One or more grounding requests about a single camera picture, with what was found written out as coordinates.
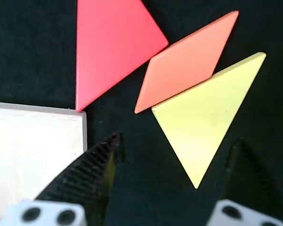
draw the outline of tangram piece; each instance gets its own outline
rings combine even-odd
[[[140,0],[78,0],[75,109],[168,45]]]
[[[86,113],[0,103],[0,219],[86,150]]]
[[[239,12],[231,12],[171,45],[150,60],[135,107],[139,113],[208,79]]]
[[[195,188],[198,188],[265,57],[265,53],[256,53],[152,108]]]

